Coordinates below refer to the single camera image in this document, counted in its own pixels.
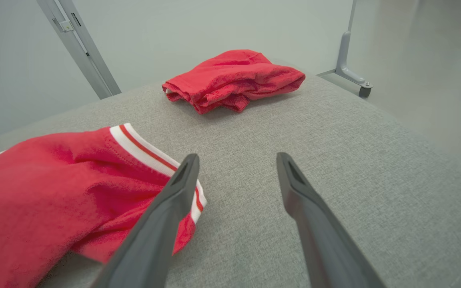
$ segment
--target gray tablecloth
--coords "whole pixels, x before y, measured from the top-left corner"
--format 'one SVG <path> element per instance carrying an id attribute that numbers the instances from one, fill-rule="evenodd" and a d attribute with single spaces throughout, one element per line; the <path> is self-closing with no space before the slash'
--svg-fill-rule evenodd
<path id="1" fill-rule="evenodd" d="M 368 102 L 315 76 L 242 113 L 198 115 L 160 84 L 110 97 L 0 136 L 30 137 L 130 122 L 181 161 L 201 159 L 208 200 L 168 287 L 308 286 L 295 222 L 285 213 L 276 153 L 292 155 L 392 287 L 461 288 L 461 168 Z M 68 254 L 41 287 L 88 287 L 100 264 Z"/>

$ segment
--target glossy floor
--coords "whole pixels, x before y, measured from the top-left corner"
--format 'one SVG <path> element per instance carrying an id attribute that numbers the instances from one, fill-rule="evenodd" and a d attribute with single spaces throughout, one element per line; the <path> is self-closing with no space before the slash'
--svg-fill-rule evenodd
<path id="1" fill-rule="evenodd" d="M 348 64 L 374 85 L 368 102 L 461 163 L 461 0 L 359 0 Z"/>

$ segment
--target folded red garment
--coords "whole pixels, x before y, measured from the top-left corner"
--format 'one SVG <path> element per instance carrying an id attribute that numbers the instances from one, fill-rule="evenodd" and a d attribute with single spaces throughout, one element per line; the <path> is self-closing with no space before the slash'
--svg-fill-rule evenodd
<path id="1" fill-rule="evenodd" d="M 107 262 L 179 163 L 128 123 L 58 133 L 0 153 L 0 287 L 34 287 L 70 249 Z M 206 200 L 197 186 L 174 253 Z"/>
<path id="2" fill-rule="evenodd" d="M 170 101 L 188 101 L 199 114 L 218 106 L 241 112 L 250 100 L 292 92 L 303 80 L 304 73 L 272 64 L 261 53 L 232 50 L 168 80 L 163 91 Z"/>

